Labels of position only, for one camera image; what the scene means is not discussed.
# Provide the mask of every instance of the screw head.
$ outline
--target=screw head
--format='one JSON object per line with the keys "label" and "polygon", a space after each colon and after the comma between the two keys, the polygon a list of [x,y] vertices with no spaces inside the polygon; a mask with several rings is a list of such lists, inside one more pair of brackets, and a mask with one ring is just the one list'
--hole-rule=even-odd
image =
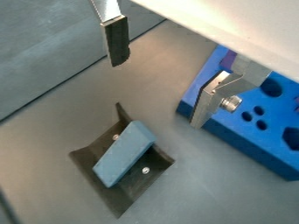
{"label": "screw head", "polygon": [[118,138],[118,135],[113,135],[112,136],[112,139],[116,141],[117,140],[117,138]]}
{"label": "screw head", "polygon": [[145,167],[145,168],[142,169],[142,174],[146,174],[148,172],[149,172],[149,168]]}

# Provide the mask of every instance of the gray table surface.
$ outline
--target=gray table surface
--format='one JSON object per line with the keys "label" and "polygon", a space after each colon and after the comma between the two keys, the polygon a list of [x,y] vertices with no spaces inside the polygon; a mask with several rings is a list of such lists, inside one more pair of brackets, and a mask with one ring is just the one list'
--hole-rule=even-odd
{"label": "gray table surface", "polygon": [[[122,66],[102,59],[1,122],[0,182],[22,223],[299,223],[299,182],[174,114],[213,48],[166,21],[133,41]],[[116,102],[176,160],[118,220],[68,156],[117,121]]]}

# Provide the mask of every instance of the blue rectangular block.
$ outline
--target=blue rectangular block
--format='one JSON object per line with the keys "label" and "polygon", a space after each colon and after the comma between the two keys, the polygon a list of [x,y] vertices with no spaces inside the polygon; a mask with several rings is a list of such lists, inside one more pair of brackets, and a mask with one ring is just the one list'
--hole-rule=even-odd
{"label": "blue rectangular block", "polygon": [[141,122],[132,121],[126,125],[106,153],[92,168],[106,187],[117,183],[154,140],[153,133]]}
{"label": "blue rectangular block", "polygon": [[[198,90],[218,70],[229,49],[218,45],[200,70],[176,111],[190,117]],[[272,72],[261,87],[238,97],[233,114],[222,109],[202,128],[286,180],[299,180],[299,84]]]}

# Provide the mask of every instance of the gray floor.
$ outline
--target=gray floor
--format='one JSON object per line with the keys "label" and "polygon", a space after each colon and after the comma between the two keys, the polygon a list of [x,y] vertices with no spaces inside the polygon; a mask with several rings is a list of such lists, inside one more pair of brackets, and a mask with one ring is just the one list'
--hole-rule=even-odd
{"label": "gray floor", "polygon": [[[22,223],[297,224],[299,182],[285,182],[174,114],[214,44],[170,22],[77,75],[0,126],[0,180]],[[116,122],[114,103],[176,159],[118,220],[68,153]]]}
{"label": "gray floor", "polygon": [[[128,0],[129,38],[164,18]],[[106,55],[89,0],[1,0],[0,120]]]}

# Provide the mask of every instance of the metal bracket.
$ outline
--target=metal bracket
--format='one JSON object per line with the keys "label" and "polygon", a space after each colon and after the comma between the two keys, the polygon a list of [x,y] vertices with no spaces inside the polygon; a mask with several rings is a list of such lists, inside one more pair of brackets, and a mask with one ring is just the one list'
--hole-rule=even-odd
{"label": "metal bracket", "polygon": [[218,108],[233,113],[241,99],[236,96],[261,85],[270,70],[246,57],[237,55],[232,63],[232,73],[221,71],[201,86],[194,103],[190,126],[196,129],[208,121]]}

